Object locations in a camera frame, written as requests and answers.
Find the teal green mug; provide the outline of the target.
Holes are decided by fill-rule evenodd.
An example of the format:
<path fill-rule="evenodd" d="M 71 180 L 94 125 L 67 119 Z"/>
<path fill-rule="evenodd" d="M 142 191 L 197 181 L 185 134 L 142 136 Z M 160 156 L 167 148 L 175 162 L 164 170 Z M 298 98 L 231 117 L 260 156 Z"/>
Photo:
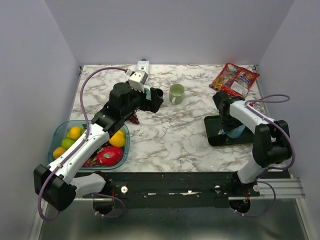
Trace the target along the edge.
<path fill-rule="evenodd" d="M 144 93 L 146 94 L 146 99 L 151 100 L 151 90 L 148 87 L 144 88 Z"/>

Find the sage green mug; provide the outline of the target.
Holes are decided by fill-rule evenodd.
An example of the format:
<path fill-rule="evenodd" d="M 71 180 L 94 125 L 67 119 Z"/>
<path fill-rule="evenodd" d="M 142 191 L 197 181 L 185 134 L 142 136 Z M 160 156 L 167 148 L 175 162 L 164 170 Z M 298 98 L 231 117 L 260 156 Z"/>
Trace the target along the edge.
<path fill-rule="evenodd" d="M 169 88 L 169 101 L 172 105 L 179 105 L 185 98 L 185 88 L 183 85 L 175 83 Z"/>

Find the light blue mug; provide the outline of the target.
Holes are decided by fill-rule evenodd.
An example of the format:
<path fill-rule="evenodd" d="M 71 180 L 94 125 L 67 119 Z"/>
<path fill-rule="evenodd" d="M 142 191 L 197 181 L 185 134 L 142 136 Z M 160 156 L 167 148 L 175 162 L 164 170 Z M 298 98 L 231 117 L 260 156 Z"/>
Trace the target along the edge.
<path fill-rule="evenodd" d="M 231 139 L 236 139 L 238 138 L 242 132 L 245 130 L 246 126 L 244 124 L 226 132 L 225 130 L 221 129 L 218 134 L 219 135 L 227 135 Z"/>

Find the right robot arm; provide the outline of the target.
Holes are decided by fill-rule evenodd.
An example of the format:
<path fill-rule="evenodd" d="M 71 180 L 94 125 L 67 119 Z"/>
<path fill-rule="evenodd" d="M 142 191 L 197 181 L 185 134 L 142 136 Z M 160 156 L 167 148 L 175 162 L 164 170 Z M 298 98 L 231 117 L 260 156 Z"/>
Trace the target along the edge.
<path fill-rule="evenodd" d="M 252 159 L 232 176 L 230 191 L 234 195 L 243 195 L 268 170 L 280 170 L 282 162 L 291 160 L 285 169 L 295 163 L 296 152 L 288 123 L 274 120 L 252 107 L 257 102 L 267 103 L 267 97 L 245 100 L 219 91 L 212 99 L 219 113 L 210 136 L 212 145 L 237 145 L 238 138 L 246 129 L 253 134 Z"/>

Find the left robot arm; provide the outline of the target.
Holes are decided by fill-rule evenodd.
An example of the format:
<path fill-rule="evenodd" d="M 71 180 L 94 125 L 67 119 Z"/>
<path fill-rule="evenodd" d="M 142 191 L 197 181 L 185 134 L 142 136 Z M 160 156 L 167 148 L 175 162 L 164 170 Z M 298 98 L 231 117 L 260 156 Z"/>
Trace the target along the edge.
<path fill-rule="evenodd" d="M 85 133 L 61 157 L 48 166 L 40 164 L 35 168 L 35 192 L 59 212 L 77 197 L 94 193 L 107 197 L 111 185 L 105 176 L 92 173 L 76 177 L 77 172 L 98 147 L 124 126 L 135 110 L 156 113 L 163 101 L 163 91 L 159 88 L 150 88 L 147 98 L 145 92 L 133 89 L 127 82 L 115 84 L 109 101 L 95 114 Z"/>

